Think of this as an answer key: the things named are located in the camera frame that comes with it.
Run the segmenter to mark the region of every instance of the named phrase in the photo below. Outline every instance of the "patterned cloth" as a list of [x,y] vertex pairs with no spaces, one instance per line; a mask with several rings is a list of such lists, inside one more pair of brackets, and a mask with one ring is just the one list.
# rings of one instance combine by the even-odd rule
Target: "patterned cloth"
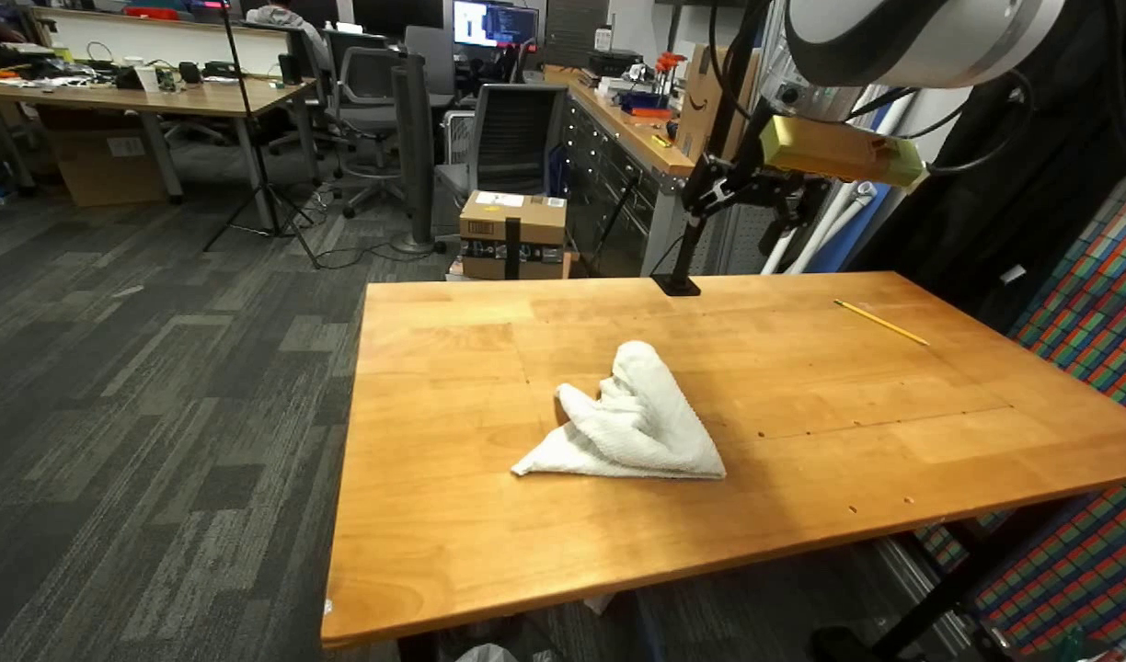
[[[1126,181],[1011,336],[1126,405]],[[1020,657],[1126,639],[1126,485],[1081,500],[976,604]]]

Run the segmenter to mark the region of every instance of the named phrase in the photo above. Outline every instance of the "desk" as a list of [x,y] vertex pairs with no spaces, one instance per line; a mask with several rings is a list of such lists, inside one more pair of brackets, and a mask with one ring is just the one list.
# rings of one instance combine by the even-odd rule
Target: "desk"
[[676,150],[676,143],[657,137],[657,123],[628,118],[624,107],[613,107],[609,100],[599,100],[589,83],[572,82],[568,88],[572,88],[572,100],[603,125],[603,134],[626,143],[626,150],[641,157],[643,167],[652,167],[657,174],[665,174],[676,181],[695,174],[695,163],[686,150]]
[[[247,83],[256,113],[265,113],[280,102],[286,102],[295,109],[303,148],[313,153],[311,123],[303,113],[303,102],[299,102],[305,88],[311,88],[311,82],[290,83],[290,88],[273,88],[268,82],[252,82]],[[240,88],[193,83],[184,92],[139,92],[139,88],[20,88],[20,83],[0,83],[0,100],[37,102],[37,107],[133,109],[133,113],[139,113],[148,143],[150,143],[160,174],[164,174],[164,188],[167,188],[170,197],[182,197],[184,188],[182,188],[182,181],[170,167],[170,153],[167,153],[164,113],[230,118],[235,125],[235,137],[240,137],[240,148],[245,148],[245,163],[247,163],[252,188],[259,195],[261,219],[268,224],[268,195],[265,195],[261,174],[256,169],[256,143],[252,143],[252,125],[247,125],[247,113],[245,113]],[[9,150],[9,157],[20,174],[20,183],[34,188],[34,175],[29,175],[24,153],[16,150],[5,123],[0,123],[0,148]]]
[[[652,279],[371,283],[321,639],[420,635],[1126,482],[1126,408],[902,276],[695,283],[702,299]],[[730,478],[512,478],[556,428],[556,382],[598,390],[626,337],[665,358]]]

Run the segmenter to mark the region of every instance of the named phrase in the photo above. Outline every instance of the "cabinet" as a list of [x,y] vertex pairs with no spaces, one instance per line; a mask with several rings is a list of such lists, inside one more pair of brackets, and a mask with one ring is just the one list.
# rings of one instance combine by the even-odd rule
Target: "cabinet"
[[[647,276],[676,261],[682,181],[633,157],[582,102],[568,102],[568,237],[589,276]],[[692,272],[760,272],[774,212],[734,207],[711,219]]]
[[647,174],[578,102],[568,102],[568,233],[592,276],[637,276],[658,195]]

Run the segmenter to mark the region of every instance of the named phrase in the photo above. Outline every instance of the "folded towel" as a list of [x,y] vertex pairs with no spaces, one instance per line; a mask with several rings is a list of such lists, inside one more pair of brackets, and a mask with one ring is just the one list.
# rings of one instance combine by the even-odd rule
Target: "folded towel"
[[647,343],[616,353],[599,401],[568,382],[556,398],[568,423],[516,474],[727,478],[706,428]]

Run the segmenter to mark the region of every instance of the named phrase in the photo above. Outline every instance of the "table leg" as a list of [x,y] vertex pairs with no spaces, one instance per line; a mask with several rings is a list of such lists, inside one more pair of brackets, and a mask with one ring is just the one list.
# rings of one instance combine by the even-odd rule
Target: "table leg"
[[918,604],[892,634],[864,646],[848,628],[815,634],[817,662],[854,662],[854,657],[898,657],[902,646],[920,639],[945,609],[954,609],[981,581],[1001,571],[1033,532],[1060,519],[1069,500],[1037,504],[1007,515],[954,574],[945,574],[925,604]]
[[311,167],[311,181],[321,183],[318,143],[313,143],[313,125],[311,125],[305,100],[290,102],[290,123],[299,125],[299,140],[303,140],[303,153],[305,153],[305,167]]
[[278,224],[278,207],[268,197],[268,174],[265,174],[265,163],[261,163],[265,153],[256,148],[247,118],[235,118],[235,137],[240,137],[247,183],[256,192],[261,229],[273,233],[273,237],[284,237],[280,224]]
[[160,113],[139,113],[139,123],[144,123],[144,137],[148,137],[150,157],[160,167],[167,197],[182,202],[184,197],[184,183],[173,174],[173,163],[170,163],[170,150],[167,150],[167,137],[164,137],[164,118]]
[[437,662],[437,635],[405,635],[397,639],[403,662]]
[[26,163],[24,163],[24,153],[16,150],[16,140],[10,140],[10,127],[9,127],[9,123],[5,123],[5,113],[0,113],[0,150],[9,153],[9,163],[10,163],[10,175],[16,175],[16,183],[20,183],[20,192],[37,192],[37,181],[34,181],[34,174],[26,169]]

